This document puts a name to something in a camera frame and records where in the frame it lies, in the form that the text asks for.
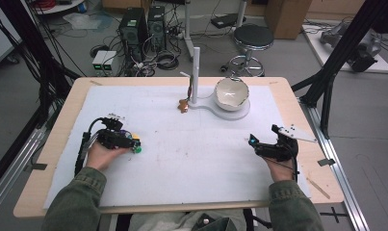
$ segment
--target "round stool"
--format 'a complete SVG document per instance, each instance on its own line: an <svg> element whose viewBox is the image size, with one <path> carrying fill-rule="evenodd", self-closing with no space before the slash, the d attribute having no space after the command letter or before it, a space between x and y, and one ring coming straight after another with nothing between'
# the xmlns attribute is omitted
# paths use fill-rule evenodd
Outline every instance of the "round stool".
<svg viewBox="0 0 388 231"><path fill-rule="evenodd" d="M235 30L234 40L246 53L236 56L223 65L220 70L228 68L236 76L265 76L265 68L256 58L251 57L254 50L266 50L272 46L274 37L269 28L257 25L244 25Z"/></svg>

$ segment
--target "green sleeve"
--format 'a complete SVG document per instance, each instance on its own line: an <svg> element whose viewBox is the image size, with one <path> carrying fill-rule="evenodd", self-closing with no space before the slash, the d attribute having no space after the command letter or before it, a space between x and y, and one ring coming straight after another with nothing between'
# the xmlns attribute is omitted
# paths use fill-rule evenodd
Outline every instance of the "green sleeve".
<svg viewBox="0 0 388 231"><path fill-rule="evenodd" d="M274 231L323 230L320 215L295 181L276 182L269 191L269 212Z"/></svg>
<svg viewBox="0 0 388 231"><path fill-rule="evenodd" d="M41 230L97 230L98 206L106 185L100 171L83 167L50 205Z"/></svg>

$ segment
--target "floor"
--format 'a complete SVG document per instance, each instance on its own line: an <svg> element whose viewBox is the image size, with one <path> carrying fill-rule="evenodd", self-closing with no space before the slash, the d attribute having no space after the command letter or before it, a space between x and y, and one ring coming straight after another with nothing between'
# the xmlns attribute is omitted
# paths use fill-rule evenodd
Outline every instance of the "floor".
<svg viewBox="0 0 388 231"><path fill-rule="evenodd" d="M103 26L98 30L74 31L61 19L61 15L48 18L58 31L57 40L87 76L93 76L92 47L109 42L115 36L118 22L101 15ZM263 18L247 18L249 23L264 25ZM205 31L209 16L192 20L192 34ZM208 34L219 34L212 25ZM193 37L201 48L199 76L223 76L220 67L238 50L231 34L217 37ZM183 41L180 65L174 70L157 70L155 76L181 76L180 71L192 72L192 65ZM388 63L388 52L380 52ZM269 50L254 56L263 63L266 76L285 77L291 85L320 70L321 66L305 35L295 40L278 39ZM63 55L65 65L79 72ZM0 159L38 106L38 83L26 65L0 65ZM302 96L306 90L299 90ZM334 82L329 135L335 147L354 195L372 230L388 230L388 74L352 73L340 71ZM23 171L0 206L0 230L39 230L40 218L20 219L13 216L13 207L25 185L29 172ZM326 230L353 230L343 204L317 205ZM337 217L325 213L338 214ZM260 218L269 220L266 209L256 209ZM256 230L267 230L258 226Z"/></svg>

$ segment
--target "bowl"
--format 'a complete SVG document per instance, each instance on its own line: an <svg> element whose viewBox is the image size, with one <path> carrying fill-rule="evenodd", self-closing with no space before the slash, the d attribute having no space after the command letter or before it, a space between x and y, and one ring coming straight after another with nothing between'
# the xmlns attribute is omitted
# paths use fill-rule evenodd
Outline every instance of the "bowl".
<svg viewBox="0 0 388 231"><path fill-rule="evenodd" d="M239 111L248 100L248 86L239 78L225 78L215 86L214 96L222 109Z"/></svg>

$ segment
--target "person's right hand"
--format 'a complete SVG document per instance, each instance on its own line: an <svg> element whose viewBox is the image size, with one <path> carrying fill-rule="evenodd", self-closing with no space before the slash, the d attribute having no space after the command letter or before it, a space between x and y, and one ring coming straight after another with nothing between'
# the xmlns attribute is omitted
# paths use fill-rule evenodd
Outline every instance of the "person's right hand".
<svg viewBox="0 0 388 231"><path fill-rule="evenodd" d="M263 158L268 164L269 169L271 170L272 181L286 181L294 180L293 178L293 160L285 162L277 162L272 158Z"/></svg>
<svg viewBox="0 0 388 231"><path fill-rule="evenodd" d="M89 148L86 167L92 167L99 171L105 170L117 156L129 150L130 148L107 149L98 141L95 141Z"/></svg>

